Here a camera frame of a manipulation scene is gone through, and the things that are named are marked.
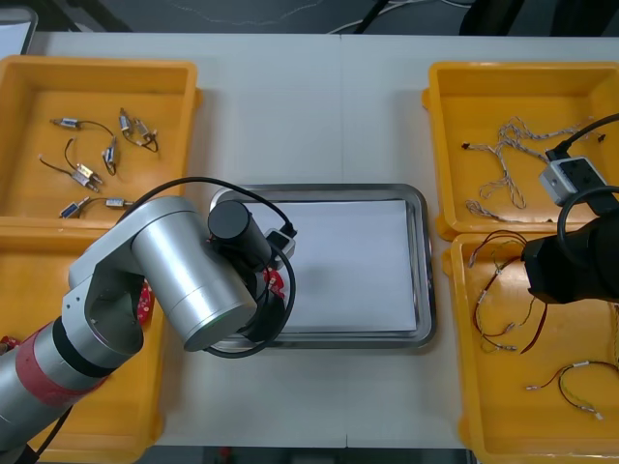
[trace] stainless steel tray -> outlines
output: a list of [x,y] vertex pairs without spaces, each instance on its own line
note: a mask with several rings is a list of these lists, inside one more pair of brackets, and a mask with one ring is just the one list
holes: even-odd
[[[282,333],[273,347],[286,348],[419,348],[433,337],[436,327],[434,286],[427,232],[427,205],[422,194],[406,184],[299,184],[244,186],[274,203],[323,203],[346,201],[406,202],[406,223],[410,254],[411,286],[417,328],[402,332]],[[226,200],[253,202],[236,191],[223,188],[211,202],[211,209]],[[224,350],[251,348],[253,343],[233,335],[217,344]]]

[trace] plastic bin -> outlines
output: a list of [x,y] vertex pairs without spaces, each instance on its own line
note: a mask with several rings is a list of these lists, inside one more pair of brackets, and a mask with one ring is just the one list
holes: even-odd
[[[500,126],[519,116],[533,132],[551,132],[619,111],[619,76],[615,63],[436,63],[429,71],[429,88],[423,104],[429,110],[434,142],[436,183],[440,213],[438,232],[446,240],[457,234],[490,232],[496,228],[519,232],[550,233],[556,230],[556,207],[538,177],[545,164],[512,148],[504,155],[513,178],[524,194],[527,207],[516,208],[506,188],[489,200],[479,188],[502,177],[496,157],[466,151],[463,142],[495,145]],[[619,126],[602,129],[596,137],[576,142],[572,156],[593,161],[610,185],[619,183]],[[526,140],[526,146],[544,152],[563,138]],[[478,200],[495,214],[522,223],[475,217],[465,207]],[[594,217],[586,205],[570,214],[569,226]]]
[[[85,196],[135,200],[147,190],[186,171],[196,90],[195,65],[185,62],[101,60],[12,56],[0,62],[0,226],[111,227],[121,212],[97,202],[82,219],[60,219],[70,203]],[[125,140],[118,122],[120,108],[158,131],[158,154]],[[107,174],[102,150],[111,137],[103,129],[67,130],[52,118],[92,120],[109,127],[120,149],[118,173]],[[80,186],[69,176],[42,165],[39,154],[70,169],[64,148],[76,137],[70,160],[103,177],[101,193]],[[172,188],[166,194],[180,194]]]
[[[25,339],[56,319],[69,291],[69,266],[98,238],[93,231],[0,228],[0,336]],[[42,461],[134,462],[162,433],[163,313],[144,327],[142,350],[79,401]],[[34,438],[36,449],[51,427]]]
[[[485,464],[619,459],[616,372],[587,366],[566,374],[570,390],[594,404],[604,415],[603,420],[570,406],[560,395],[556,381],[539,391],[525,389],[541,385],[570,363],[612,362],[615,321],[611,305],[594,300],[551,305],[537,344],[520,355],[519,351],[533,338],[544,308],[544,304],[536,302],[527,324],[495,339],[517,346],[518,352],[484,353],[472,314],[495,270],[491,255],[494,246],[483,248],[473,268],[469,269],[467,264],[485,237],[459,235],[451,251],[443,255],[443,269],[452,283],[457,324],[463,410],[460,438]],[[504,246],[496,256],[502,261],[519,256],[520,250],[516,245]],[[503,271],[482,306],[483,324],[488,332],[500,332],[510,322],[523,320],[531,301],[528,286],[522,263],[514,263]]]

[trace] metal connector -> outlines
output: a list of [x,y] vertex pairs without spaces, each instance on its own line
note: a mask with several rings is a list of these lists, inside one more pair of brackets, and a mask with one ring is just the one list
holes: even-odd
[[81,186],[86,187],[87,189],[90,189],[92,191],[99,192],[99,189],[97,188],[97,186],[95,186],[92,182],[90,182],[90,179],[84,176],[81,172],[79,171],[72,172],[71,178],[74,181],[76,181],[78,184],[80,184]]
[[65,208],[64,210],[60,212],[60,215],[58,217],[61,219],[79,217],[79,213],[81,212],[81,209],[88,201],[90,201],[90,196],[86,196],[83,200],[77,203],[75,202],[71,203],[67,208]]
[[120,123],[120,130],[127,135],[131,135],[133,133],[132,120],[129,118],[127,111],[125,108],[120,108],[120,116],[118,117],[118,121]]
[[103,163],[110,176],[116,175],[116,165],[118,164],[118,150],[116,149],[116,137],[112,137],[109,146],[102,151]]
[[79,124],[79,120],[74,119],[74,118],[50,119],[49,122],[51,124],[55,124],[56,126],[60,126],[61,128],[81,129],[81,125]]
[[84,164],[77,164],[77,172],[87,177],[89,180],[95,181],[97,184],[103,184],[103,179],[99,176],[99,174]]
[[132,201],[125,198],[106,198],[105,206],[113,210],[123,210],[133,204]]
[[137,133],[139,133],[144,140],[149,141],[151,139],[151,132],[141,120],[133,118],[133,124],[135,125]]

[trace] black cable on floor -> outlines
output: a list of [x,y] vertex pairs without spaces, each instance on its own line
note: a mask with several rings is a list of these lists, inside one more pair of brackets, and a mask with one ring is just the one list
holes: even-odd
[[373,21],[378,17],[378,14],[382,11],[383,8],[387,6],[389,0],[378,0],[376,5],[371,7],[366,17],[363,18],[361,24],[357,26],[357,29],[353,32],[353,34],[363,34],[368,29],[369,25],[373,23]]

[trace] red tape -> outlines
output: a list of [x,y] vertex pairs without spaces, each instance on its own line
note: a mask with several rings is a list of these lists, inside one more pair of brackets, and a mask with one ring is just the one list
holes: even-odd
[[87,390],[70,390],[53,382],[45,375],[35,358],[35,340],[41,330],[30,335],[17,348],[15,356],[17,377],[21,385],[43,404],[52,408],[69,407],[85,394],[96,390],[105,381],[105,378],[95,387]]

